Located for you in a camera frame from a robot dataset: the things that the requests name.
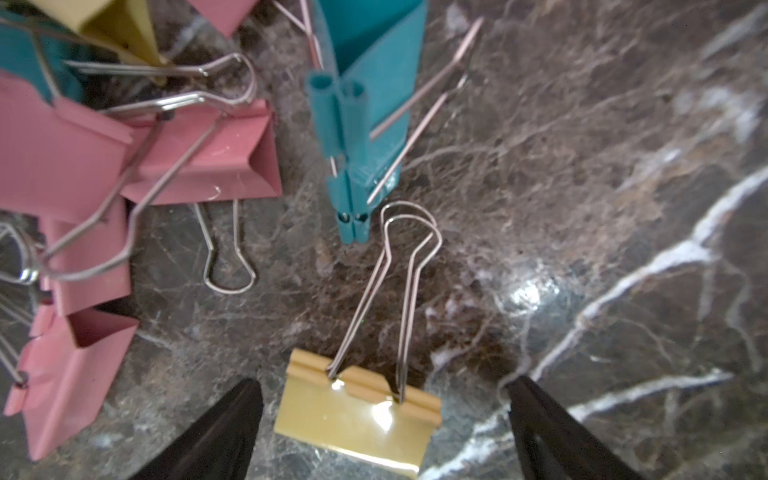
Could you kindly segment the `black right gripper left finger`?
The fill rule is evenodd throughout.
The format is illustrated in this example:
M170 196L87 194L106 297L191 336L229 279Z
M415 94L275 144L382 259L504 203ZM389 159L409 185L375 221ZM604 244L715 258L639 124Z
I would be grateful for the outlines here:
M134 479L244 479L263 414L260 383L245 378Z

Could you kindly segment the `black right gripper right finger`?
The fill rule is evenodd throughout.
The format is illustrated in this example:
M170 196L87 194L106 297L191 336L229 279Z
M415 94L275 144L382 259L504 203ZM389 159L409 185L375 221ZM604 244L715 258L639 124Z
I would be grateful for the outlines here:
M527 376L507 386L509 421L526 479L639 479Z

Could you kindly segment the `yellow binder clip glossy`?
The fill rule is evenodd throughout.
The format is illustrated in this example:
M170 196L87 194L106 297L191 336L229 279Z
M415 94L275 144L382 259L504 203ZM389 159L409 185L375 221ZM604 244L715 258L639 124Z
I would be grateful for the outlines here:
M441 426L442 402L409 385L409 347L421 273L441 249L443 236L434 216L412 201L387 203L379 218L382 250L345 336L332 358L299 348L291 352L274 431L415 479ZM391 386L383 375L343 362L393 262L390 229L407 221L428 232L408 257L396 384Z

